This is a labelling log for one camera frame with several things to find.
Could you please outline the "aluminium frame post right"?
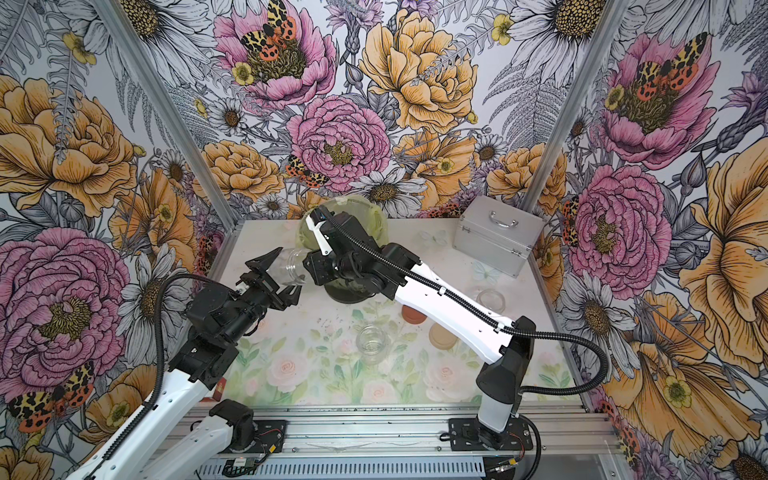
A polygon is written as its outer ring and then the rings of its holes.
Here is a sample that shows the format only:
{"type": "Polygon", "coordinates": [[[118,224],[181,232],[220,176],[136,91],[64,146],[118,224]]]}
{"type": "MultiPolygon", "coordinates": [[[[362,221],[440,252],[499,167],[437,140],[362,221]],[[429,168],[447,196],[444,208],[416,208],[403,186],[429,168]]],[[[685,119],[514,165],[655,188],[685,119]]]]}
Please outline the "aluminium frame post right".
{"type": "Polygon", "coordinates": [[[563,143],[578,116],[584,98],[597,75],[597,71],[608,56],[610,46],[629,9],[629,0],[607,1],[600,22],[586,51],[584,62],[574,76],[563,108],[546,142],[541,162],[530,186],[523,197],[522,209],[532,213],[543,193],[549,175],[554,171],[563,143]]]}

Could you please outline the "black mesh waste bin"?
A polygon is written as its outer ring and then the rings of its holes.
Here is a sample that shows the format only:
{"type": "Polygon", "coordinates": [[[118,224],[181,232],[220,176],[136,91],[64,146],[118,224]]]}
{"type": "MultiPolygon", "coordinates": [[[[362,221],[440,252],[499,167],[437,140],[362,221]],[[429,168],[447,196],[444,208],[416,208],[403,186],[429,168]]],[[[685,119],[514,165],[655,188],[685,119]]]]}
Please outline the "black mesh waste bin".
{"type": "Polygon", "coordinates": [[[354,282],[334,281],[325,285],[324,290],[332,300],[347,305],[361,303],[373,296],[354,282]]]}

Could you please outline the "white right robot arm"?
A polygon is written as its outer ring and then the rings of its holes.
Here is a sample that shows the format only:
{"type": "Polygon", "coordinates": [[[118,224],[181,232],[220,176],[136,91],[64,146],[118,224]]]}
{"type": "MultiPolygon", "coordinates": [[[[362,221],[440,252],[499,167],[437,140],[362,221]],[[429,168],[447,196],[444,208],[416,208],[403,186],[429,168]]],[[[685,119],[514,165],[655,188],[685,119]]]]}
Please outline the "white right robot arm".
{"type": "Polygon", "coordinates": [[[346,212],[317,207],[305,224],[318,247],[303,265],[316,285],[353,282],[368,294],[381,294],[426,315],[477,354],[483,362],[475,380],[481,392],[477,438],[487,449],[500,448],[522,401],[535,324],[483,308],[454,290],[411,250],[397,243],[378,245],[346,212]]]}

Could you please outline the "green plastic bin liner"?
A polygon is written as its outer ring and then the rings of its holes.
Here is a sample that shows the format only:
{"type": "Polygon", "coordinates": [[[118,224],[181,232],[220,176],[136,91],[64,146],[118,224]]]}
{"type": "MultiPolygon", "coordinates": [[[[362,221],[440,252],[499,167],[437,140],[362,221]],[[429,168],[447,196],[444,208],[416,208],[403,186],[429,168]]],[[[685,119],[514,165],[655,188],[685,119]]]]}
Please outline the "green plastic bin liner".
{"type": "MultiPolygon", "coordinates": [[[[362,225],[365,232],[371,236],[379,246],[389,242],[387,217],[379,206],[369,202],[359,195],[338,196],[329,200],[323,200],[320,206],[327,207],[334,213],[345,212],[354,216],[362,225]]],[[[316,207],[311,207],[299,221],[296,233],[295,246],[309,250],[317,250],[318,244],[313,233],[309,230],[306,219],[316,207]]]]}

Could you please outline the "glass jar orange lid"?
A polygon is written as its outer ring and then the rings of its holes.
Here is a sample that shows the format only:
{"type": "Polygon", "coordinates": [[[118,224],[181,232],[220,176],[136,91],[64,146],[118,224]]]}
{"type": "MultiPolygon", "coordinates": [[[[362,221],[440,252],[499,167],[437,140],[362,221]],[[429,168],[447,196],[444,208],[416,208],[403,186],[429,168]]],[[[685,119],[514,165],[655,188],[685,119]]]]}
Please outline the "glass jar orange lid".
{"type": "Polygon", "coordinates": [[[358,333],[356,346],[364,364],[377,365],[388,356],[391,340],[381,328],[368,325],[358,333]]]}

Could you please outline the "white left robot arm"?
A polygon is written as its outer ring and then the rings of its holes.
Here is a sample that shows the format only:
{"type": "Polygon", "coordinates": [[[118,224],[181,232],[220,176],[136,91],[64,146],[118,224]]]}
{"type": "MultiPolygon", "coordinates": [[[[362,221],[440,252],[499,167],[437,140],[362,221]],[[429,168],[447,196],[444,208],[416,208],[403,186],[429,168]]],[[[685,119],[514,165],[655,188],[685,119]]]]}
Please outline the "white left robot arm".
{"type": "Polygon", "coordinates": [[[273,276],[284,254],[278,247],[248,261],[233,288],[192,277],[204,286],[184,311],[191,323],[187,341],[170,361],[158,359],[147,399],[71,478],[183,479],[217,453],[245,451],[256,443],[252,409],[226,400],[182,441],[154,455],[177,423],[215,389],[237,358],[240,339],[255,332],[269,310],[297,304],[300,287],[282,287],[273,276]]]}

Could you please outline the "aluminium frame post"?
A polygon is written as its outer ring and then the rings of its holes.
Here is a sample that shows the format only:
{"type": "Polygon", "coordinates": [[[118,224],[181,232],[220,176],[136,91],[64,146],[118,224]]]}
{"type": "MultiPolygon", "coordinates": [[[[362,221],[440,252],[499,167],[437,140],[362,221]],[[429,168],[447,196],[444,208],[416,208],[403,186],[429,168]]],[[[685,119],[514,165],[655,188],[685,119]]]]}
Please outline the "aluminium frame post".
{"type": "Polygon", "coordinates": [[[141,44],[141,41],[119,1],[96,1],[95,10],[111,34],[114,44],[124,54],[127,64],[137,74],[150,103],[155,107],[168,129],[178,150],[184,155],[199,184],[219,216],[225,230],[233,232],[239,223],[239,217],[230,207],[224,194],[216,184],[214,177],[203,159],[191,133],[174,104],[153,61],[141,44]]]}
{"type": "Polygon", "coordinates": [[[522,209],[532,213],[543,193],[549,175],[554,171],[563,143],[578,116],[584,98],[597,75],[597,71],[608,56],[610,46],[629,9],[629,0],[607,1],[600,22],[586,51],[584,62],[574,76],[563,108],[546,142],[541,162],[530,186],[523,197],[522,209]]]}

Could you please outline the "glass jar beige lid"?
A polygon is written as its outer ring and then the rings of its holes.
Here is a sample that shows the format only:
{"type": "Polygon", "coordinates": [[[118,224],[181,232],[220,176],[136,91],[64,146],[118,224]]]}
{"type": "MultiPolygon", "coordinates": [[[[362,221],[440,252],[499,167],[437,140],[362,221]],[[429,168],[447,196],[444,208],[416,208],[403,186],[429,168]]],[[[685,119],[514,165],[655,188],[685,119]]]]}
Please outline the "glass jar beige lid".
{"type": "Polygon", "coordinates": [[[477,294],[476,301],[496,314],[503,314],[506,309],[505,296],[499,291],[488,288],[480,291],[477,294]]]}
{"type": "Polygon", "coordinates": [[[269,268],[269,275],[282,286],[303,286],[311,275],[303,265],[310,253],[305,248],[283,249],[269,268]]]}

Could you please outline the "silver metal case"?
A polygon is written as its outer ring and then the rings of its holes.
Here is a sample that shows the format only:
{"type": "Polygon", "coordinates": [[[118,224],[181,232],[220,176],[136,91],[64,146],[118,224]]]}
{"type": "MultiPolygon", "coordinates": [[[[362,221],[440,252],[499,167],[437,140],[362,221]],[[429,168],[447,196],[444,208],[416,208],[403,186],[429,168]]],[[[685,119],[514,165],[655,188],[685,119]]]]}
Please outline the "silver metal case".
{"type": "Polygon", "coordinates": [[[545,220],[487,196],[476,197],[459,217],[453,247],[487,266],[517,277],[545,220]]]}

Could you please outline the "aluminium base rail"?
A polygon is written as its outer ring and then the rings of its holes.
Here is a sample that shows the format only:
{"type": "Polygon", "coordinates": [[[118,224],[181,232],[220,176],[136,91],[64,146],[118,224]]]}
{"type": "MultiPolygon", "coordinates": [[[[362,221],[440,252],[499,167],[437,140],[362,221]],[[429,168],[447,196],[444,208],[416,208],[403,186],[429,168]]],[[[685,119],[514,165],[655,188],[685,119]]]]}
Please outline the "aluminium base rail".
{"type": "Polygon", "coordinates": [[[627,479],[606,416],[527,407],[497,447],[466,406],[258,409],[246,445],[220,417],[151,423],[99,479],[627,479]]]}

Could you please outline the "aluminium frame post left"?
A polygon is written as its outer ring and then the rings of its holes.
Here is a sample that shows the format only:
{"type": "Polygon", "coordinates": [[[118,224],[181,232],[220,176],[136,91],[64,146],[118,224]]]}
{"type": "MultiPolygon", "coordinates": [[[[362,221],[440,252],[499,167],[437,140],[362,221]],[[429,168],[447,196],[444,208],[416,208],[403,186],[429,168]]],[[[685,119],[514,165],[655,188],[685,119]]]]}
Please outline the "aluminium frame post left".
{"type": "Polygon", "coordinates": [[[191,133],[174,104],[153,61],[141,44],[141,41],[119,1],[96,1],[95,10],[111,34],[114,44],[124,54],[127,64],[137,74],[150,103],[155,107],[168,129],[178,150],[184,155],[199,184],[219,216],[225,230],[233,232],[239,223],[239,217],[230,207],[224,194],[216,184],[214,177],[203,159],[191,133]]]}

